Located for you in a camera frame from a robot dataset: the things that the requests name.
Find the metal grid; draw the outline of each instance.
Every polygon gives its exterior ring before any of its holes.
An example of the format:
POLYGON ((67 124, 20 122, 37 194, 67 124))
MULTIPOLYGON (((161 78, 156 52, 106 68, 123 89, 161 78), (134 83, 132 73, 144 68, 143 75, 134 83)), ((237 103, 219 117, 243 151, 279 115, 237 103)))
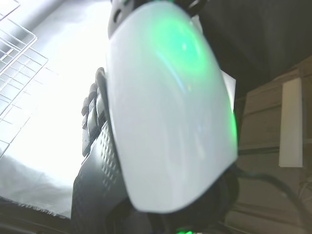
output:
POLYGON ((8 18, 0 21, 0 76, 37 40, 37 37, 8 18))
POLYGON ((20 6, 16 0, 0 0, 0 20, 4 19, 20 6))
POLYGON ((43 82, 35 77, 47 61, 29 48, 0 75, 0 158, 36 108, 43 82))

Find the cord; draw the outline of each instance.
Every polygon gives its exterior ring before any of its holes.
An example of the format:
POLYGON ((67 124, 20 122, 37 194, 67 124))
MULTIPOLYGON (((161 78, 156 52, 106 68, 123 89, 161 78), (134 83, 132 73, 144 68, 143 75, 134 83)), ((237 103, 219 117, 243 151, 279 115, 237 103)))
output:
POLYGON ((287 198, 294 204, 294 206, 298 209, 301 222, 304 225, 304 228, 309 234, 312 234, 312 218, 308 210, 304 207, 298 196, 291 190, 291 188, 286 185, 281 180, 275 178, 274 176, 257 173, 257 172, 245 172, 238 168, 236 165, 232 167, 233 172, 240 178, 244 179, 252 179, 252 180, 261 180, 267 182, 278 190, 282 191, 287 198))

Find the black cable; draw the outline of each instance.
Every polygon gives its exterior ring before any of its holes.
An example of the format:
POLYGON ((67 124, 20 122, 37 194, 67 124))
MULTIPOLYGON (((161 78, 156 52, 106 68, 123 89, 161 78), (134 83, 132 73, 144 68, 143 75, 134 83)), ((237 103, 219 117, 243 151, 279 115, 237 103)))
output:
POLYGON ((274 176, 258 173, 258 172, 245 172, 238 168, 236 165, 232 167, 233 172, 244 179, 261 180, 275 186, 278 190, 282 191, 287 198, 294 204, 298 209, 301 222, 309 234, 312 234, 312 218, 309 211, 304 207, 299 197, 291 190, 291 188, 286 185, 281 180, 275 178, 274 176))

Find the dark fabric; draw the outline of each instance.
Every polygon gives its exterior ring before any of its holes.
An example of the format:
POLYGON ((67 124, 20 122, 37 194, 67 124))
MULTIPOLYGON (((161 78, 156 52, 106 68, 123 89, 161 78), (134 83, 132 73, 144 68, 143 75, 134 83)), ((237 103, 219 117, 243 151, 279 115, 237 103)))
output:
POLYGON ((312 55, 311 0, 210 0, 199 16, 237 98, 312 55))

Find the textured grip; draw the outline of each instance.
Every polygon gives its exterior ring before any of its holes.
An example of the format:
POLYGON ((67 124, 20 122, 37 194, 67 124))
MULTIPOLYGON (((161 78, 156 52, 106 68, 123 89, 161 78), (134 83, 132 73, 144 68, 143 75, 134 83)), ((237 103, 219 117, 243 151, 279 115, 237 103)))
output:
POLYGON ((105 234, 105 219, 128 197, 105 123, 74 182, 71 233, 105 234))

